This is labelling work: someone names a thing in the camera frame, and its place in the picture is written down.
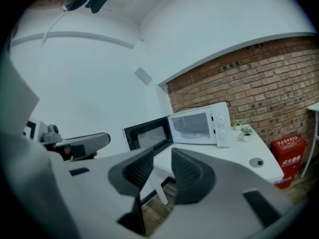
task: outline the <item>red container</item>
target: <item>red container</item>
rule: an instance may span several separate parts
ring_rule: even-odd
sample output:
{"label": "red container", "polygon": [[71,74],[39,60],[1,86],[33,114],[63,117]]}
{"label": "red container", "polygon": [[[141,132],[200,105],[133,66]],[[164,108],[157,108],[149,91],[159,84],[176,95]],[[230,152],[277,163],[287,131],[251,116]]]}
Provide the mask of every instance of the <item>red container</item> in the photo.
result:
{"label": "red container", "polygon": [[279,163],[284,177],[275,185],[281,189],[290,186],[299,170],[307,143],[297,134],[273,141],[271,152]]}

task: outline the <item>table leg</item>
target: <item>table leg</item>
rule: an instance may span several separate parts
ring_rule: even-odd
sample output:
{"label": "table leg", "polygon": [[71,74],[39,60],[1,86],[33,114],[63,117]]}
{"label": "table leg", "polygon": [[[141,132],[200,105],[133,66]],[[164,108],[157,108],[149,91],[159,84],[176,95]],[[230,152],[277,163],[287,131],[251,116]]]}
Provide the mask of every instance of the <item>table leg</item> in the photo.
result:
{"label": "table leg", "polygon": [[154,187],[154,189],[156,190],[156,193],[158,194],[159,199],[162,202],[162,204],[167,205],[168,200],[164,194],[163,188],[161,187],[159,180],[154,176],[153,173],[155,173],[154,170],[151,172],[151,175],[150,175],[151,184]]}
{"label": "table leg", "polygon": [[317,141],[317,137],[318,137],[318,121],[319,121],[319,113],[316,112],[316,128],[315,128],[315,135],[314,135],[313,145],[311,147],[310,155],[308,157],[306,166],[305,166],[305,168],[303,170],[303,173],[301,174],[301,178],[304,177],[304,175],[305,175],[305,173],[306,173],[306,171],[308,169],[309,163],[311,161],[311,157],[313,156],[313,153],[314,153],[314,150],[315,150],[316,141]]}

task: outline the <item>small plant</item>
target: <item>small plant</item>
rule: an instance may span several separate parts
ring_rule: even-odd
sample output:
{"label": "small plant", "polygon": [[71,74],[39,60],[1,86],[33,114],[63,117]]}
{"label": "small plant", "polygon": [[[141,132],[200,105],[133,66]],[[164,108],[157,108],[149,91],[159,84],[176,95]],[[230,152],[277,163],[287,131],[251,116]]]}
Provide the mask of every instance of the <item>small plant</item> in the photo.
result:
{"label": "small plant", "polygon": [[242,131],[243,135],[251,135],[253,133],[253,129],[249,126],[241,128],[240,131]]}
{"label": "small plant", "polygon": [[241,119],[236,119],[236,120],[234,120],[234,124],[235,125],[242,125],[243,121]]}

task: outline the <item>white countertop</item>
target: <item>white countertop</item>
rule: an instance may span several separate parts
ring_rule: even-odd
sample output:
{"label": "white countertop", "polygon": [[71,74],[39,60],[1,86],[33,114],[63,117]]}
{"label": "white countertop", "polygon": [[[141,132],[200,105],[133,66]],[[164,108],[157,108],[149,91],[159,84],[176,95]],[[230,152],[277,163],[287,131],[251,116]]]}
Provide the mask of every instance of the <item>white countertop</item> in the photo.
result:
{"label": "white countertop", "polygon": [[319,102],[317,102],[313,105],[310,105],[307,108],[308,108],[308,110],[319,112]]}
{"label": "white countertop", "polygon": [[[284,173],[261,138],[253,132],[251,136],[252,140],[250,142],[244,142],[239,136],[240,133],[241,131],[237,131],[232,127],[233,139],[232,145],[229,148],[217,148],[216,145],[174,143],[154,157],[154,167],[155,169],[161,169],[168,173],[171,177],[174,177],[171,169],[171,149],[176,147],[236,162],[246,166],[270,183],[282,180]],[[255,157],[263,159],[264,165],[262,167],[254,168],[250,166],[249,161]]]}

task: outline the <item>microwave control knob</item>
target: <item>microwave control knob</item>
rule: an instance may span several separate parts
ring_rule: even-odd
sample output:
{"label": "microwave control knob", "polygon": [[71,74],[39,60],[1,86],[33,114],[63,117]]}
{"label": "microwave control knob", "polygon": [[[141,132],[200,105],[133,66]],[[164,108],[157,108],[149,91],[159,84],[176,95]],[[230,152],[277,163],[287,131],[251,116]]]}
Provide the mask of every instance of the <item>microwave control knob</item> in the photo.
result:
{"label": "microwave control knob", "polygon": [[220,138],[225,139],[226,136],[227,136],[227,132],[226,132],[225,130],[221,130],[221,131],[219,132],[219,135],[220,135]]}
{"label": "microwave control knob", "polygon": [[223,116],[218,117],[217,123],[220,125],[224,125],[225,124],[225,117],[223,117]]}

